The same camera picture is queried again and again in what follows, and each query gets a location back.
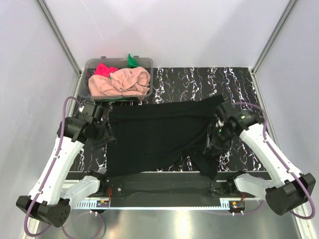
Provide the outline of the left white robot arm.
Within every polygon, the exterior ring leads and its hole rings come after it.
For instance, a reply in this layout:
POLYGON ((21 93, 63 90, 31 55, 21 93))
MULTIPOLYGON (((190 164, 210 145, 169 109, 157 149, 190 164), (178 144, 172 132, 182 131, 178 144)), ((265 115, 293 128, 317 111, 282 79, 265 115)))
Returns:
POLYGON ((16 201, 27 217, 59 228, 85 198, 93 194, 103 197, 107 193, 105 169, 90 171, 69 189, 62 189, 74 159, 85 144, 99 148, 115 142, 111 128, 102 119, 104 115, 102 106, 88 102, 78 116, 64 118, 40 178, 28 195, 19 196, 16 201))

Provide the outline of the black t shirt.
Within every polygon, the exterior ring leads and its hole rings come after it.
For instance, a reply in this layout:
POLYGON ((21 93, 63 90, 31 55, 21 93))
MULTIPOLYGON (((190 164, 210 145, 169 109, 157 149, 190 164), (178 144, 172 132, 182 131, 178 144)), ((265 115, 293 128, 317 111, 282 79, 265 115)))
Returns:
POLYGON ((109 123, 116 143, 107 146, 111 177, 164 169, 189 156, 200 173, 217 175, 218 160, 205 152, 221 95, 201 101, 113 106, 109 123))

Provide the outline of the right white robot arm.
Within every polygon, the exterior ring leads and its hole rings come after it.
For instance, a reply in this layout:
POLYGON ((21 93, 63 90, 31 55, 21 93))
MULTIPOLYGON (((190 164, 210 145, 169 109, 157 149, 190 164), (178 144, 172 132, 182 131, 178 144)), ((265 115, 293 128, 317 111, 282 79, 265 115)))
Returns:
POLYGON ((310 173, 304 174, 281 152, 267 133, 268 117, 262 111, 264 121, 249 110, 235 108, 237 103, 223 102, 215 110, 216 122, 209 126, 205 151, 220 155, 230 149, 232 139, 240 138, 254 152, 266 168, 270 180, 254 177, 238 171, 230 176, 223 193, 231 197, 248 193, 264 200, 277 215, 284 215, 306 202, 310 204, 308 216, 296 215, 309 220, 315 217, 316 208, 311 198, 316 179, 310 173))

